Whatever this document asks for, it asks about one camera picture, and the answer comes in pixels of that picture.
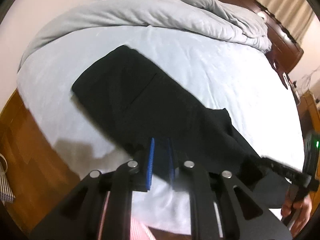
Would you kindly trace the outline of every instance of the gray comforter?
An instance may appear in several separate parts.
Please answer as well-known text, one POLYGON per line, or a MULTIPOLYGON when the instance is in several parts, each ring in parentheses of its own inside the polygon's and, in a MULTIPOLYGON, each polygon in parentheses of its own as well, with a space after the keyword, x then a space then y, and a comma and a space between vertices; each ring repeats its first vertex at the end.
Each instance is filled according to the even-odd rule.
POLYGON ((267 26, 255 13, 218 0, 100 0, 73 8, 48 23, 22 56, 28 56, 68 33, 112 25, 157 26, 199 33, 211 38, 271 49, 267 26))

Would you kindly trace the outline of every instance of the beige curtain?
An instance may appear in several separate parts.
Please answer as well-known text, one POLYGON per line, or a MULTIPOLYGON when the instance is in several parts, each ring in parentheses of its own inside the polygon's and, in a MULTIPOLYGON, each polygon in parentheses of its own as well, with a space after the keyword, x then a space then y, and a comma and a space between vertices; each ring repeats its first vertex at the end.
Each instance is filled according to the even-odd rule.
POLYGON ((301 44, 312 18, 313 10, 306 0, 257 0, 273 13, 301 44))

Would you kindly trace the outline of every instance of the human hand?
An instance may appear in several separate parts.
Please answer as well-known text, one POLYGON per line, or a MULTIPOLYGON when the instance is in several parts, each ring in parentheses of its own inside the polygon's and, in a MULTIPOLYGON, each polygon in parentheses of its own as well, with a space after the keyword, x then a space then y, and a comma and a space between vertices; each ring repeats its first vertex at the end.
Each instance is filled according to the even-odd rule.
MULTIPOLYGON (((291 207, 292 201, 289 198, 289 191, 287 191, 284 203, 282 205, 281 215, 283 217, 289 216, 291 213, 291 207)), ((310 219, 312 210, 312 201, 310 195, 308 194, 303 200, 293 203, 293 207, 295 209, 300 209, 300 214, 290 230, 292 236, 296 237, 310 219)))

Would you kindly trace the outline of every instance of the black pants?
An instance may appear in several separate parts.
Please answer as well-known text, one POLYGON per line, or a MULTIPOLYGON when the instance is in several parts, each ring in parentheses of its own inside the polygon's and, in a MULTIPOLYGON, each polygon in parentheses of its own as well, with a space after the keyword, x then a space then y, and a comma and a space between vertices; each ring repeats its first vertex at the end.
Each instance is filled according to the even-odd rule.
MULTIPOLYGON (((149 137, 170 137, 175 150, 208 171, 233 174, 239 174, 247 156, 258 156, 232 126, 226 109, 205 108, 152 61, 126 46, 92 64, 72 90, 92 119, 129 153, 147 147, 149 137)), ((164 170, 154 165, 155 171, 164 170)), ((253 192, 268 207, 280 207, 287 187, 285 179, 268 173, 253 192)))

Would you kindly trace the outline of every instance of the silver bolt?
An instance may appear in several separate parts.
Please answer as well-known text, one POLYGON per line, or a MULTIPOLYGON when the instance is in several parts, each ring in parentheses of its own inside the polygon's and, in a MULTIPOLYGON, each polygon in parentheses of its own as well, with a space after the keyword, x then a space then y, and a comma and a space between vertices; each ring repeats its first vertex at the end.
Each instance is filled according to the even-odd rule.
POLYGON ((89 175, 91 178, 97 178, 100 176, 100 171, 97 171, 97 170, 91 171, 89 175))
POLYGON ((138 166, 138 162, 136 162, 136 161, 129 161, 129 162, 128 162, 128 166, 129 166, 130 168, 135 168, 135 167, 138 166))
POLYGON ((232 177, 232 173, 230 171, 223 171, 222 176, 227 179, 230 179, 232 177))
POLYGON ((183 165, 187 168, 193 168, 195 163, 193 161, 185 161, 183 165))

